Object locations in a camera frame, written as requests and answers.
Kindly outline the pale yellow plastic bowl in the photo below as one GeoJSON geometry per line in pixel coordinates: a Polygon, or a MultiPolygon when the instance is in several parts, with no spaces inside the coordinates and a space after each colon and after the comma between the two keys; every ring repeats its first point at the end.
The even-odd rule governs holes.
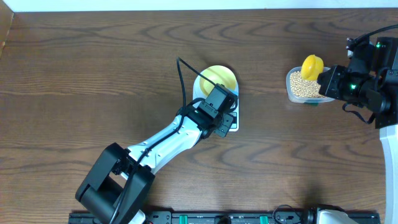
{"type": "MultiPolygon", "coordinates": [[[[232,70],[225,66],[213,65],[204,69],[201,74],[210,81],[212,81],[214,84],[219,83],[221,85],[224,85],[229,90],[238,92],[238,81],[236,79],[236,76],[232,72],[232,70]]],[[[205,96],[208,96],[213,90],[214,85],[203,77],[200,77],[199,88],[205,96]]]]}

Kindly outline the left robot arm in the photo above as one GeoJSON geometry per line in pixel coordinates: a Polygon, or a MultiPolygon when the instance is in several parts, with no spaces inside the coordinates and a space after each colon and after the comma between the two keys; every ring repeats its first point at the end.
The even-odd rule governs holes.
{"type": "Polygon", "coordinates": [[[187,105],[151,138],[127,148],[107,146],[75,198],[101,223],[143,223],[142,204],[156,173],[211,134],[225,137],[238,128],[238,109],[217,110],[205,102],[187,105]]]}

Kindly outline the yellow measuring scoop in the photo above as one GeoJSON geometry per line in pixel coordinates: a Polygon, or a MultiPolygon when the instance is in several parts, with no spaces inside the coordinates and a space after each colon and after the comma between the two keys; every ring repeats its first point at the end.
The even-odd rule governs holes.
{"type": "Polygon", "coordinates": [[[301,77],[307,81],[315,81],[323,69],[323,60],[316,55],[309,55],[302,64],[301,77]]]}

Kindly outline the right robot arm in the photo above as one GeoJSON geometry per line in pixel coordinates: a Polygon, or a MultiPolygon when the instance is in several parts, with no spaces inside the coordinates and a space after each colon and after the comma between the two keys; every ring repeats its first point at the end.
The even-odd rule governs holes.
{"type": "Polygon", "coordinates": [[[379,37],[372,44],[364,35],[348,39],[347,67],[334,65],[319,74],[319,93],[366,107],[367,123],[379,130],[386,167],[386,223],[397,223],[397,39],[379,37]]]}

